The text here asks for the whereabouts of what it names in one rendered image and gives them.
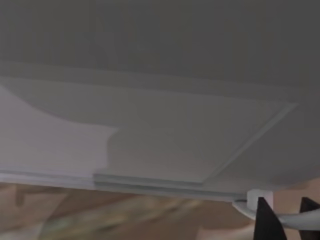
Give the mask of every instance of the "wooden floor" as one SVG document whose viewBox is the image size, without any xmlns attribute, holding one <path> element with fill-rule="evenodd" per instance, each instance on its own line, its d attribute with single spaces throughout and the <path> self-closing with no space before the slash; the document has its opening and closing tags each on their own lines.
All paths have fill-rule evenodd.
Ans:
<svg viewBox="0 0 320 240">
<path fill-rule="evenodd" d="M 320 179 L 276 192 L 275 212 L 298 212 L 304 196 L 320 202 Z M 224 202 L 16 184 L 0 185 L 0 213 L 0 240 L 196 240 L 200 229 L 224 240 L 254 224 Z"/>
</svg>

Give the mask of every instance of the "white panel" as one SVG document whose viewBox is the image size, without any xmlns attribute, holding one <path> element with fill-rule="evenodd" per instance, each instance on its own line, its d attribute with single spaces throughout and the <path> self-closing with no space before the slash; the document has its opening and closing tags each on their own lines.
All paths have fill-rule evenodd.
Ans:
<svg viewBox="0 0 320 240">
<path fill-rule="evenodd" d="M 286 106 L 25 79 L 0 84 L 0 169 L 78 177 L 200 183 Z"/>
</svg>

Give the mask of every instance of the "curved white handle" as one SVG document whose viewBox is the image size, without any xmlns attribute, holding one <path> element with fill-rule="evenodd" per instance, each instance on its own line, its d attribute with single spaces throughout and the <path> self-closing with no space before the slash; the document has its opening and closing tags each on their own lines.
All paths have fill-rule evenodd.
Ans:
<svg viewBox="0 0 320 240">
<path fill-rule="evenodd" d="M 247 207 L 246 201 L 234 201 L 232 206 L 246 217 L 256 219 L 256 212 Z M 320 231 L 320 209 L 297 214 L 277 214 L 276 216 L 285 228 Z"/>
</svg>

